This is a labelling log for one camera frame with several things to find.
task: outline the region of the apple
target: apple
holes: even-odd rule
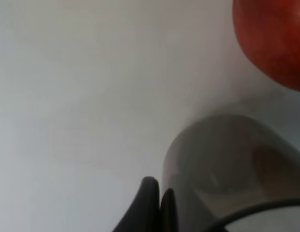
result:
[[[246,57],[300,91],[300,0],[234,0],[233,21]]]

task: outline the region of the black wire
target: black wire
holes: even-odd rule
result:
[[[225,226],[241,218],[272,209],[300,206],[300,199],[280,200],[251,206],[217,221],[204,232],[226,232]]]

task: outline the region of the black object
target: black object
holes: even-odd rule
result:
[[[174,191],[166,191],[160,209],[158,181],[143,178],[133,203],[114,232],[178,232]]]

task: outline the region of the white wall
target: white wall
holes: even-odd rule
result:
[[[111,231],[226,111],[300,147],[300,94],[246,60],[231,0],[0,0],[0,231]]]

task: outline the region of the transparent container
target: transparent container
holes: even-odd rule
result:
[[[213,116],[172,143],[163,192],[170,188],[180,232],[227,231],[245,217],[300,207],[300,152],[253,119]]]

